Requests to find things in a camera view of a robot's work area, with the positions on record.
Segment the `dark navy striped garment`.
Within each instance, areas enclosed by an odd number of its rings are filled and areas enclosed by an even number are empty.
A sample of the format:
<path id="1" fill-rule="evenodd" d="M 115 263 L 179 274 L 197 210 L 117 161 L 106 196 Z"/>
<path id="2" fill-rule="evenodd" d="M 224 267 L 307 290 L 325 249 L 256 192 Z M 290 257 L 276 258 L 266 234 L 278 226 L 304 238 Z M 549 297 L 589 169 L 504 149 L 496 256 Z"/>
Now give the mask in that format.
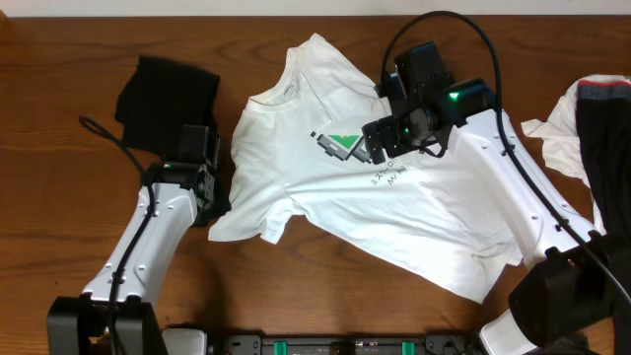
<path id="1" fill-rule="evenodd" d="M 630 236 L 630 84 L 582 80 L 576 126 L 583 166 L 602 224 Z"/>

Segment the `white printed t-shirt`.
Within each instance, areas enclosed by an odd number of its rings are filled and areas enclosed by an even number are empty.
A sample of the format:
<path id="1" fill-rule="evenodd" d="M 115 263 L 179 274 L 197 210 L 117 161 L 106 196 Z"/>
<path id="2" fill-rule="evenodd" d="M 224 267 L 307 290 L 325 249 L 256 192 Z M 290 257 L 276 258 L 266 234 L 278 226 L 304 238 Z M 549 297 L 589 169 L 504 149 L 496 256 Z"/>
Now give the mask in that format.
<path id="1" fill-rule="evenodd" d="M 298 215 L 353 246 L 481 302 L 517 242 L 452 156 L 377 164 L 362 127 L 389 115 L 373 82 L 321 35 L 288 50 L 278 83 L 249 98 L 232 138 L 231 210 L 213 242 L 277 243 Z"/>

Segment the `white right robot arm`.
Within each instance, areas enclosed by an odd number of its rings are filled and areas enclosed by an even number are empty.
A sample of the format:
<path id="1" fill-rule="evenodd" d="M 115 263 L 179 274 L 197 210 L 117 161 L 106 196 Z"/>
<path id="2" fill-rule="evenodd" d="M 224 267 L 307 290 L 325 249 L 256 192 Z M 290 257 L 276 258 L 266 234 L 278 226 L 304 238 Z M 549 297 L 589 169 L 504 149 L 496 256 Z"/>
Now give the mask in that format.
<path id="1" fill-rule="evenodd" d="M 528 269 L 509 296 L 509 308 L 479 332 L 487 354 L 535 354 L 630 303 L 622 284 L 630 247 L 599 236 L 562 198 L 522 143 L 513 137 L 500 93 L 481 79 L 451 75 L 400 79 L 377 86 L 391 114 L 363 128 L 380 164 L 438 145 L 474 174 L 509 225 Z"/>

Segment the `black folded cloth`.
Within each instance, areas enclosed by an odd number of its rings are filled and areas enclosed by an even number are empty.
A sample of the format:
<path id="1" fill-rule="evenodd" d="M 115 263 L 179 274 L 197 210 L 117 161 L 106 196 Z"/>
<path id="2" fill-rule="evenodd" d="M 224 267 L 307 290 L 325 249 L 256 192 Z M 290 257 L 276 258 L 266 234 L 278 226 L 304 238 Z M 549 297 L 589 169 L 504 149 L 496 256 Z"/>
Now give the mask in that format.
<path id="1" fill-rule="evenodd" d="M 151 152 L 169 164 L 150 170 L 155 181 L 174 178 L 181 186 L 193 188 L 198 206 L 195 227 L 204 227 L 231 209 L 228 191 L 218 178 L 222 142 L 216 167 L 180 161 L 176 152 L 184 125 L 206 125 L 219 135 L 213 117 L 219 84 L 218 75 L 199 67 L 141 56 L 118 96 L 114 114 L 123 125 L 125 147 Z"/>

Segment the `white crumpled garment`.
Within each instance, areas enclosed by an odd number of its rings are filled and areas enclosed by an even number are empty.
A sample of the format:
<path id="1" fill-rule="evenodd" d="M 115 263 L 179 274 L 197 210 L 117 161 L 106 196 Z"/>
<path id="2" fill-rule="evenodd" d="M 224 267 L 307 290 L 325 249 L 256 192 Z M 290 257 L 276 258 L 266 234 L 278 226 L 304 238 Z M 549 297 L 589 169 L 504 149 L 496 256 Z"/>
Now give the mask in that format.
<path id="1" fill-rule="evenodd" d="M 546 121 L 538 119 L 522 123 L 526 137 L 541 138 L 542 157 L 547 168 L 570 178 L 578 178 L 591 188 L 580 154 L 580 141 L 576 128 L 577 90 L 582 80 L 597 84 L 630 83 L 629 76 L 594 74 L 575 81 L 560 97 Z"/>

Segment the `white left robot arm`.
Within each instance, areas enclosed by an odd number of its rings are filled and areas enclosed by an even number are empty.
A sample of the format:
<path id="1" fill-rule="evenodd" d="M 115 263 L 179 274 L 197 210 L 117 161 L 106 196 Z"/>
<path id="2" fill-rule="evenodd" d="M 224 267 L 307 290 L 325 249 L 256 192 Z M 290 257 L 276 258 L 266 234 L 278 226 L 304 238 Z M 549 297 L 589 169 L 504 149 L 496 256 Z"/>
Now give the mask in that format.
<path id="1" fill-rule="evenodd" d="M 184 233 L 215 200 L 216 166 L 158 163 L 150 169 L 133 216 L 98 275 L 77 298 L 59 297 L 46 319 L 52 354 L 91 354 L 109 335 L 114 354 L 204 354 L 207 334 L 163 330 L 154 307 Z"/>

